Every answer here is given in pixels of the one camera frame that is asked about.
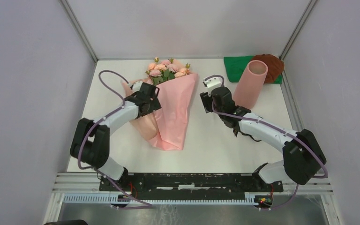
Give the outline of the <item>pink flower bouquet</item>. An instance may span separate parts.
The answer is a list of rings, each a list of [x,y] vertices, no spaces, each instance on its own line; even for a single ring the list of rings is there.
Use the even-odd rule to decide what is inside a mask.
[[[182,150],[198,74],[191,71],[189,63],[156,57],[146,75],[142,81],[159,88],[161,109],[130,123],[151,146],[165,151]]]

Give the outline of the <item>black ribbon gold lettering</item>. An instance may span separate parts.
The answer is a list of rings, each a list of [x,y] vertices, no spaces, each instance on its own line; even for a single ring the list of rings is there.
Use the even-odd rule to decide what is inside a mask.
[[[257,142],[257,143],[258,143],[258,142],[261,142],[261,140],[255,139],[252,135],[243,133],[243,132],[238,131],[238,130],[236,130],[236,129],[233,129],[233,133],[234,133],[235,137],[237,137],[238,134],[241,134],[242,136],[247,136],[247,137],[251,138],[254,142]]]

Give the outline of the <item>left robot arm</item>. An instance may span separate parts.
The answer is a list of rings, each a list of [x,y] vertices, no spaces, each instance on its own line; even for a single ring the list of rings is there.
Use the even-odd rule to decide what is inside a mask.
[[[159,87],[138,81],[130,88],[132,94],[112,112],[98,120],[80,119],[70,147],[70,155],[78,160],[80,169],[81,163],[86,163],[85,169],[111,178],[110,184],[117,191],[128,187],[128,171],[110,157],[110,136],[126,123],[161,109]]]

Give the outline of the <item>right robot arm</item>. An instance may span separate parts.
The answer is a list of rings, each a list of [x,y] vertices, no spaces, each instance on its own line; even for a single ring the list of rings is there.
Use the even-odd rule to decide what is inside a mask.
[[[271,183],[280,180],[305,185],[311,178],[328,176],[327,159],[311,131],[294,131],[266,121],[251,110],[236,105],[227,87],[200,93],[200,98],[205,111],[217,114],[234,135],[263,141],[282,153],[282,160],[265,163],[255,170],[256,175],[252,178],[255,190],[264,191]]]

